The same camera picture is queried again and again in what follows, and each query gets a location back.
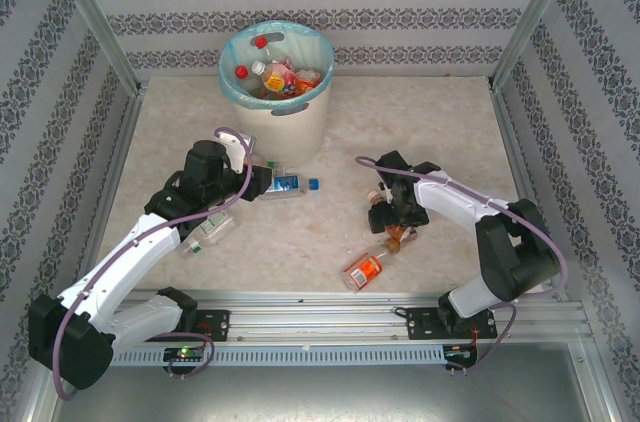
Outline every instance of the trash bin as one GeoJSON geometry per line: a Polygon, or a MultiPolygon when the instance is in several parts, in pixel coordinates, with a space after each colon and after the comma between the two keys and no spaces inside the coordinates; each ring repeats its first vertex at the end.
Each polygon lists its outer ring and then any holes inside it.
{"type": "Polygon", "coordinates": [[[301,165],[320,150],[324,138],[333,76],[333,47],[325,36],[293,22],[263,22],[243,30],[220,55],[222,93],[233,102],[242,132],[256,137],[255,151],[267,160],[301,165]],[[238,65],[250,68],[260,60],[255,39],[264,36],[269,45],[287,52],[298,69],[323,74],[322,82],[308,93],[286,100],[261,100],[237,84],[238,65]]]}

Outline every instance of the robotic arm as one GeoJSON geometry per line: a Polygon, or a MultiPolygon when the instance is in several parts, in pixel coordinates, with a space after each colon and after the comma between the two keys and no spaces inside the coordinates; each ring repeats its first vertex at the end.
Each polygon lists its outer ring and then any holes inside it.
{"type": "MultiPolygon", "coordinates": [[[[243,138],[252,148],[253,139],[243,138]]],[[[78,389],[93,385],[114,355],[161,333],[192,331],[197,303],[171,287],[137,307],[114,312],[142,277],[178,247],[202,219],[165,227],[144,239],[141,234],[169,220],[206,212],[238,193],[247,177],[244,158],[245,149],[230,134],[220,133],[216,141],[196,142],[187,153],[184,170],[173,174],[151,197],[145,214],[105,259],[57,299],[41,295],[32,303],[29,355],[52,368],[56,333],[81,293],[85,297],[73,310],[59,354],[61,376],[78,389]],[[131,241],[133,247],[111,261],[131,241]],[[110,261],[109,270],[88,290],[89,281],[110,261]]],[[[270,184],[271,169],[254,166],[242,198],[252,201],[270,184]]]]}
{"type": "Polygon", "coordinates": [[[373,168],[378,170],[387,193],[387,204],[376,204],[369,211],[373,233],[383,232],[389,225],[428,224],[425,209],[429,209],[476,234],[480,275],[438,301],[439,318],[449,332],[465,319],[501,302],[510,302],[559,273],[560,264],[551,248],[532,230],[503,213],[515,214],[548,235],[540,212],[531,201],[490,199],[454,181],[435,164],[425,162],[410,167],[397,151],[382,156],[373,168]],[[431,177],[420,178],[412,173],[431,177]],[[514,245],[512,238],[520,240],[514,245]]]}

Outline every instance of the blue plastic bag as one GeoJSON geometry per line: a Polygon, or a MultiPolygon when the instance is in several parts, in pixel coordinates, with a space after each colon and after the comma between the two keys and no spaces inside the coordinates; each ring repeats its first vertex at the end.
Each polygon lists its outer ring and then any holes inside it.
{"type": "Polygon", "coordinates": [[[271,21],[256,24],[233,37],[222,50],[219,81],[222,93],[233,103],[247,109],[290,109],[310,102],[331,83],[333,77],[333,46],[321,33],[294,22],[271,21]],[[291,56],[299,69],[312,69],[323,75],[316,88],[300,97],[286,100],[261,100],[251,97],[236,82],[238,65],[251,69],[262,54],[253,44],[256,37],[267,36],[273,45],[291,56]]]}

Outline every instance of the orange label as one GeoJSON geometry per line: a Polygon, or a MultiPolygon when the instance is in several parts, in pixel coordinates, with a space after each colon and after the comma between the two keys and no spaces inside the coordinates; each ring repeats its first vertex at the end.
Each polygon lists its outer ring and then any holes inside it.
{"type": "Polygon", "coordinates": [[[265,84],[269,90],[273,90],[274,92],[278,92],[284,88],[284,79],[282,77],[278,77],[277,75],[272,75],[265,82],[265,84]]]}
{"type": "Polygon", "coordinates": [[[361,289],[382,272],[382,265],[380,265],[380,262],[375,256],[371,255],[364,260],[362,260],[362,258],[356,260],[345,272],[349,274],[349,277],[351,277],[358,288],[361,289]]]}

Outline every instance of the marble surface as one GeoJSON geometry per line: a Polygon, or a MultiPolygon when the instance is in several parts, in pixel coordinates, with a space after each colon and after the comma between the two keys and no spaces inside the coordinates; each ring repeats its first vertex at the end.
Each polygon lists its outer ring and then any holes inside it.
{"type": "MultiPolygon", "coordinates": [[[[133,226],[149,197],[182,168],[187,151],[222,125],[235,126],[216,77],[151,79],[100,255],[133,226]]],[[[304,197],[238,202],[241,226],[190,260],[165,257],[140,289],[346,292],[340,271],[384,234],[368,229],[374,171],[354,163],[398,149],[410,164],[429,160],[486,194],[516,192],[486,80],[336,77],[318,155],[296,173],[318,177],[304,197]]],[[[442,294],[478,273],[475,236],[438,214],[368,292],[442,294]]]]}

